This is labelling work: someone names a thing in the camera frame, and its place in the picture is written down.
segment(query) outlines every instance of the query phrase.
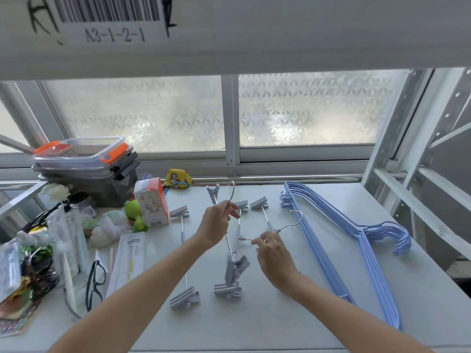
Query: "white shelf surface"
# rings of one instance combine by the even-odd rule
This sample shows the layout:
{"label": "white shelf surface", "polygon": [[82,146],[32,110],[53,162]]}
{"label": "white shelf surface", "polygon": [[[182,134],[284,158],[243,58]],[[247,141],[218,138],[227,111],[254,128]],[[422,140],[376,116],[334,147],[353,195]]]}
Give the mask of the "white shelf surface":
{"label": "white shelf surface", "polygon": [[[331,201],[359,224],[392,220],[384,208],[360,184],[313,184],[311,188]],[[236,187],[233,201],[255,201],[267,196],[267,215],[275,228],[295,222],[294,214],[280,207],[282,185]],[[228,199],[231,188],[221,187],[219,200]],[[186,236],[198,228],[206,207],[211,205],[205,188],[170,190],[170,209],[188,205],[184,219]],[[298,199],[335,268],[359,307],[382,319],[373,286],[356,243],[321,213]],[[237,222],[228,233],[234,242]],[[249,210],[241,220],[241,234],[252,238],[267,229],[263,212]],[[298,270],[323,287],[328,285],[312,255],[300,227],[281,233]],[[150,267],[180,245],[180,220],[146,234],[146,267]],[[373,244],[374,252],[399,308],[404,332],[430,347],[461,352],[471,346],[471,300],[414,242],[410,253],[393,256],[394,241]],[[103,260],[109,250],[103,250]],[[334,350],[340,342],[311,314],[276,289],[257,263],[254,247],[239,245],[250,267],[240,279],[242,298],[226,301],[215,297],[213,286],[224,282],[227,244],[222,240],[205,253],[188,272],[188,284],[200,292],[201,302],[189,311],[173,312],[168,302],[161,308],[133,346],[136,351],[221,350]],[[182,280],[172,296],[185,288]],[[39,307],[26,331],[0,340],[0,351],[45,351],[76,322],[64,304],[62,292],[51,293]]]}

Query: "yellow package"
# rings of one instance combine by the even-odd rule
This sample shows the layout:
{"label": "yellow package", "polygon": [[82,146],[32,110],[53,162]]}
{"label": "yellow package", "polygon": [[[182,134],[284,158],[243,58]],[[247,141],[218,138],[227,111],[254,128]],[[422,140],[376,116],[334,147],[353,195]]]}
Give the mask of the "yellow package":
{"label": "yellow package", "polygon": [[167,187],[187,188],[191,186],[192,183],[193,180],[191,179],[190,175],[186,173],[186,171],[182,169],[171,168],[163,184]]}

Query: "green plush toy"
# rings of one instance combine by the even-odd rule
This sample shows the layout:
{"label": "green plush toy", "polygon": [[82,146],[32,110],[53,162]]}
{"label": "green plush toy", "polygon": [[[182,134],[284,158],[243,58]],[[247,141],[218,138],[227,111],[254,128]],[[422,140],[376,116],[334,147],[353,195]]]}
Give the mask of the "green plush toy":
{"label": "green plush toy", "polygon": [[147,227],[142,220],[142,212],[139,207],[139,203],[136,200],[127,201],[124,203],[124,213],[128,216],[129,219],[134,220],[134,225],[132,230],[137,233],[139,231],[147,231]]}

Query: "patterned glass pane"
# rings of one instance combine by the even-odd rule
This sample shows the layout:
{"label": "patterned glass pane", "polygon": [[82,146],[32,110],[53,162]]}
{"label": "patterned glass pane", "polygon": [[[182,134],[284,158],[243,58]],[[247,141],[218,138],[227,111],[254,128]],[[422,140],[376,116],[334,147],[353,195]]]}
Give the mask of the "patterned glass pane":
{"label": "patterned glass pane", "polygon": [[224,150],[220,76],[46,81],[73,136],[124,136],[137,152]]}
{"label": "patterned glass pane", "polygon": [[[5,109],[5,106],[3,106],[3,103],[0,101],[0,134],[3,136],[7,136],[10,139],[22,142],[24,144],[27,144],[27,140],[21,133],[20,129],[16,125],[15,121],[11,117],[10,113],[8,112],[7,109]],[[14,153],[14,152],[20,152],[18,150],[14,150],[11,147],[2,145],[0,143],[0,153]]]}
{"label": "patterned glass pane", "polygon": [[408,70],[239,76],[240,145],[374,143]]}

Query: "plastic storage box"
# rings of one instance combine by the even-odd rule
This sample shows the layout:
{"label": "plastic storage box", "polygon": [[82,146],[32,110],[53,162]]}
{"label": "plastic storage box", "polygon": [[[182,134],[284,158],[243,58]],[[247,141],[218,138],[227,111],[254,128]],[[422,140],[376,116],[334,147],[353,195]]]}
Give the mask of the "plastic storage box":
{"label": "plastic storage box", "polygon": [[124,137],[76,137],[38,148],[32,160],[37,168],[102,169],[129,150]]}

